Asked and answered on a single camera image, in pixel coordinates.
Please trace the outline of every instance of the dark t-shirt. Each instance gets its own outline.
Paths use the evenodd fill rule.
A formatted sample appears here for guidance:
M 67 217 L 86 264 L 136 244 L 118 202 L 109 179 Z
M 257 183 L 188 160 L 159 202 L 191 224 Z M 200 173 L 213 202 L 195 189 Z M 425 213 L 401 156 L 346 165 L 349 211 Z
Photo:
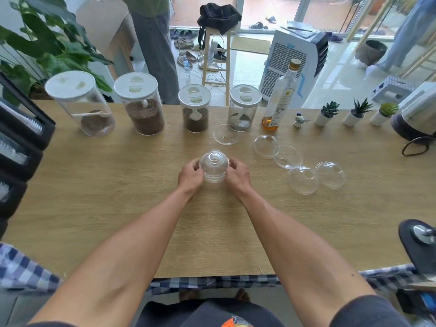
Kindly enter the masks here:
M 31 327 L 72 327 L 61 322 L 41 322 Z M 136 327 L 284 327 L 267 309 L 233 298 L 187 300 L 164 305 L 149 302 Z M 335 315 L 330 327 L 410 327 L 384 298 L 359 297 Z

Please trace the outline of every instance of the white plant pot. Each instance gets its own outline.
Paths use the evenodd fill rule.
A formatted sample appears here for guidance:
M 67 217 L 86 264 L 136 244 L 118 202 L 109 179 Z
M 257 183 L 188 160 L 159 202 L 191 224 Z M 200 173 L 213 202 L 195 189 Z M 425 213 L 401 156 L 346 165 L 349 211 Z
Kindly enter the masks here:
M 323 116 L 323 114 L 320 112 L 318 114 L 317 119 L 315 120 L 315 124 L 317 124 L 318 126 L 324 127 L 332 119 L 333 119 L 333 117 L 327 118 L 326 116 Z
M 364 117 L 365 117 L 365 115 L 363 115 L 362 118 L 358 118 L 358 117 L 354 116 L 354 115 L 352 114 L 352 112 L 350 111 L 350 112 L 347 114 L 347 116 L 344 118 L 343 123 L 344 123 L 344 125 L 346 125 L 346 126 L 354 126 L 354 125 L 356 125 L 359 121 L 361 121 Z
M 379 111 L 377 111 L 369 122 L 374 126 L 380 126 L 381 124 L 385 123 L 389 119 L 390 119 L 389 117 L 385 117 Z

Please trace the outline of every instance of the bottle label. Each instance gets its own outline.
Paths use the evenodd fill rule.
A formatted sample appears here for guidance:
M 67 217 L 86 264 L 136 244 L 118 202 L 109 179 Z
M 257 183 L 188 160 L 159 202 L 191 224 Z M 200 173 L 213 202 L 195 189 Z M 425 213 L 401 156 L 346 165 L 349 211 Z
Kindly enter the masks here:
M 288 88 L 283 91 L 282 97 L 280 98 L 277 107 L 275 108 L 275 112 L 272 115 L 271 121 L 268 124 L 268 127 L 279 126 L 280 121 L 285 115 L 286 109 L 288 109 L 288 105 L 291 102 L 291 98 L 294 95 L 295 89 Z

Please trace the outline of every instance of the hand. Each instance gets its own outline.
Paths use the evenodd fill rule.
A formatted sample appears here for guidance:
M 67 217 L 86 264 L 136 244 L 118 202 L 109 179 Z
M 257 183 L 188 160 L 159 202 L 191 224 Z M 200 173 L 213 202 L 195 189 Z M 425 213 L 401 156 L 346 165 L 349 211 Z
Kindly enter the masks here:
M 229 159 L 230 165 L 225 174 L 225 180 L 236 196 L 237 200 L 241 202 L 243 195 L 249 193 L 253 187 L 251 186 L 250 172 L 247 165 L 236 158 Z
M 180 171 L 178 188 L 192 197 L 200 190 L 202 184 L 203 170 L 200 169 L 200 159 L 193 159 Z

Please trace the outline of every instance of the gray plant pot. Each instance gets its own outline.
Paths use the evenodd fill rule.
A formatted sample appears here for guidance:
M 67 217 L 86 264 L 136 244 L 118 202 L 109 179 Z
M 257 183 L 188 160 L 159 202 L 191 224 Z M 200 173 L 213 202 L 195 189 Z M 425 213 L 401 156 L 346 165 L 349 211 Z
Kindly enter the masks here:
M 356 51 L 356 59 L 370 66 L 377 63 L 386 53 L 388 47 L 376 40 L 367 40 Z

